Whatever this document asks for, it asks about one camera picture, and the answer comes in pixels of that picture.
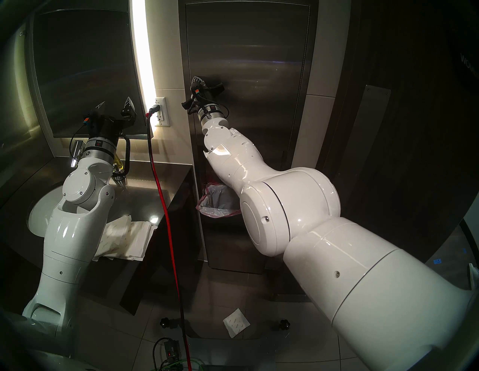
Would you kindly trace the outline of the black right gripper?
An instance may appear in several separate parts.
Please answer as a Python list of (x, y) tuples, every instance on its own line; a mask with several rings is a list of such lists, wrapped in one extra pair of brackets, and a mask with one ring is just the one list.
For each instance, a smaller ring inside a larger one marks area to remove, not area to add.
[[(190, 98), (181, 103), (183, 109), (187, 111), (187, 114), (198, 113), (200, 109), (205, 109), (205, 106), (208, 104), (216, 104), (212, 99), (208, 99), (203, 90), (206, 89), (206, 84), (204, 80), (199, 76), (193, 76), (190, 91)], [(219, 83), (214, 86), (208, 87), (209, 94), (212, 97), (217, 97), (219, 94), (225, 91), (223, 83)]]

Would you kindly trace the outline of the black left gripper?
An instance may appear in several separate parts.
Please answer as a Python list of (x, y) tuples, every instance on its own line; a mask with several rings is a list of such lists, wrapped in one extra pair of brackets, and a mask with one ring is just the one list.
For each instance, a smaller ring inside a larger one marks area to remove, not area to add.
[(92, 112), (85, 116), (85, 126), (88, 130), (89, 139), (94, 137), (118, 139), (124, 129), (134, 125), (137, 114), (129, 96), (121, 110), (122, 119), (104, 115), (105, 107), (106, 101), (102, 101), (94, 107)]

